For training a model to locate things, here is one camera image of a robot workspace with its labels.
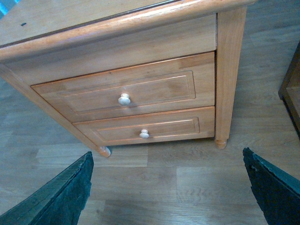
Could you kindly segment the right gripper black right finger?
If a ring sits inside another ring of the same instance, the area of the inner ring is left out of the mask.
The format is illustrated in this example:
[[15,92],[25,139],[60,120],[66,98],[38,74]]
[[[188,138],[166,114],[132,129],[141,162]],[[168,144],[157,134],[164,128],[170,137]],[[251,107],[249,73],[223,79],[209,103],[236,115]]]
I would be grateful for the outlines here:
[[300,181],[269,161],[243,149],[251,190],[269,225],[300,223]]

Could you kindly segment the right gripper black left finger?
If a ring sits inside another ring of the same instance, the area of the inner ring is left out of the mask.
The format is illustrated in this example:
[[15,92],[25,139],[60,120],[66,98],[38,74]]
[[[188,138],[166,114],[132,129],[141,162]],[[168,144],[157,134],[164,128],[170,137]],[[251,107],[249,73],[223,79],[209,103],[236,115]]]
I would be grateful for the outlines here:
[[39,190],[1,215],[2,225],[76,225],[90,196],[89,151]]

